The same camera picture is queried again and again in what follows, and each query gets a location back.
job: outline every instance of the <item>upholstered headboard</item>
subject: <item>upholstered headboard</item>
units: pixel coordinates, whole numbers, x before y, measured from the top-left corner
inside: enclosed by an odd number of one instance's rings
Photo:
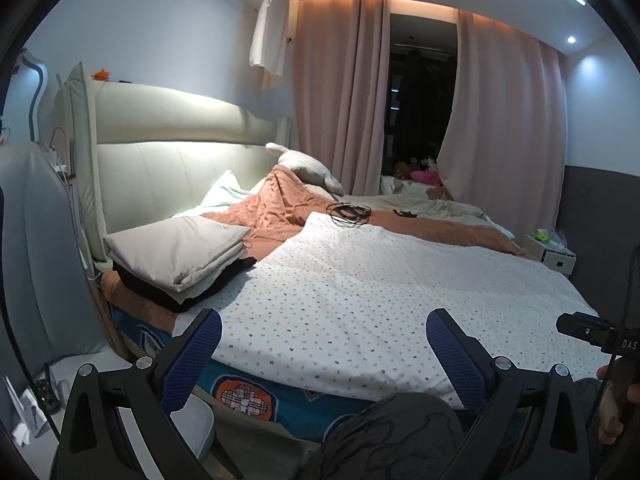
[[[276,163],[264,145],[289,143],[289,119],[255,117],[210,97],[94,81],[82,64],[56,95],[73,139],[82,224],[93,258],[106,234],[156,222],[202,201],[232,170],[245,189]]]

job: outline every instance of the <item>polka dot bedsheet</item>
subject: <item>polka dot bedsheet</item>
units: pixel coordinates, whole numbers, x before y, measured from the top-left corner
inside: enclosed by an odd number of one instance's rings
[[[376,226],[340,226],[318,213],[222,292],[180,314],[173,335],[203,308],[223,319],[214,360],[334,396],[377,400],[421,391],[461,408],[426,341],[425,320],[436,308],[520,368],[564,363],[577,380],[607,361],[556,332],[563,312],[595,312],[539,262]]]

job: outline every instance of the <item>drawer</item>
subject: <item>drawer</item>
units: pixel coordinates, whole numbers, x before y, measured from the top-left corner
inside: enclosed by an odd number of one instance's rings
[[[542,257],[542,263],[551,270],[556,270],[565,276],[569,276],[574,270],[575,256],[545,251]]]

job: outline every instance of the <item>pink curtain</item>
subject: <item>pink curtain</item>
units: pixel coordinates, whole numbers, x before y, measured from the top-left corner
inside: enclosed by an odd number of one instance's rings
[[[438,171],[454,199],[521,237],[556,224],[566,115],[558,53],[458,13],[458,73]]]
[[[300,1],[294,59],[300,149],[329,168],[345,193],[378,194],[388,1]]]

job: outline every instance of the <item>white nightstand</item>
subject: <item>white nightstand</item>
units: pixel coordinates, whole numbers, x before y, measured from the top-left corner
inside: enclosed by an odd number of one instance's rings
[[[556,270],[565,276],[570,276],[574,271],[575,256],[555,250],[539,242],[532,235],[525,235],[522,246],[529,251],[531,256],[551,270]]]

